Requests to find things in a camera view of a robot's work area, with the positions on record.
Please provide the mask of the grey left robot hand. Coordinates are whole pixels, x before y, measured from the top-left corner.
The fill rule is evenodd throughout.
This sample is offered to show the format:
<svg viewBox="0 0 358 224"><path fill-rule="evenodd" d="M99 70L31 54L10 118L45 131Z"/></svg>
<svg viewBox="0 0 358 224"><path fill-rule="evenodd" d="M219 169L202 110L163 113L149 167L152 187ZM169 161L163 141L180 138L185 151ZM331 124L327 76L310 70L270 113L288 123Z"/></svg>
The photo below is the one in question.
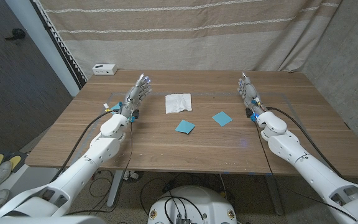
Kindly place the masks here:
<svg viewBox="0 0 358 224"><path fill-rule="evenodd" d="M135 85L126 93L121 107L121 115L129 118L135 110L138 110L142 100L149 95L151 90L150 78L143 73Z"/></svg>

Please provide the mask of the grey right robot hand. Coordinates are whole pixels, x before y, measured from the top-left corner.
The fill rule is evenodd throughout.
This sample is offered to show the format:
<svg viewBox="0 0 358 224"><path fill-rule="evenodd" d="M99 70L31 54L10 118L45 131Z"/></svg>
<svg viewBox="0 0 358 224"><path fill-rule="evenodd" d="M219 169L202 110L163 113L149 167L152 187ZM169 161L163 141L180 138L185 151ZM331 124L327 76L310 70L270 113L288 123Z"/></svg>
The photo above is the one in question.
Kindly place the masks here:
<svg viewBox="0 0 358 224"><path fill-rule="evenodd" d="M239 79L239 92L244 105L254 114L260 115L267 111L267 108L263 105L261 97L253 84L250 81L250 77L246 72L242 72L242 78Z"/></svg>

